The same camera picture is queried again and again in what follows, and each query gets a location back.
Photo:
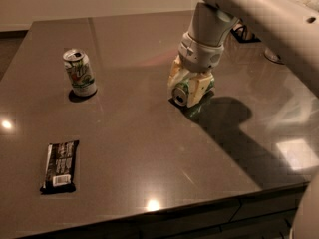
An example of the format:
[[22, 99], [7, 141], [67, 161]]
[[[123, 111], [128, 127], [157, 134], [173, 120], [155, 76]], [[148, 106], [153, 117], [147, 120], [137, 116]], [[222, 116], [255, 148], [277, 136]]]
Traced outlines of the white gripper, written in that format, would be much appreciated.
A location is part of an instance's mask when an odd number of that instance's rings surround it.
[[204, 72], [212, 70], [219, 64], [223, 50], [223, 46], [200, 44], [188, 32], [184, 33], [178, 46], [179, 56], [176, 56], [171, 65], [167, 85], [172, 88], [180, 82], [185, 74], [184, 68], [193, 73], [199, 73], [188, 81], [187, 99], [189, 105], [198, 104], [213, 80], [211, 72]]

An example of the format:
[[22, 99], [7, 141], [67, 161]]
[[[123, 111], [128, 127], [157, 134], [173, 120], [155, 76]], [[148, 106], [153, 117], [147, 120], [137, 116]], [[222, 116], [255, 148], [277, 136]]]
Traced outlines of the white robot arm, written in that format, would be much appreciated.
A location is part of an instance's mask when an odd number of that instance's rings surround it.
[[315, 115], [310, 97], [318, 95], [317, 19], [316, 11], [291, 0], [201, 0], [172, 62], [168, 89], [173, 101], [202, 117], [210, 115], [198, 104], [210, 90], [212, 69], [220, 61], [224, 39], [241, 21], [307, 88], [295, 87], [294, 97], [270, 118], [268, 127], [278, 129], [280, 120], [294, 111], [300, 112], [298, 122], [309, 124]]

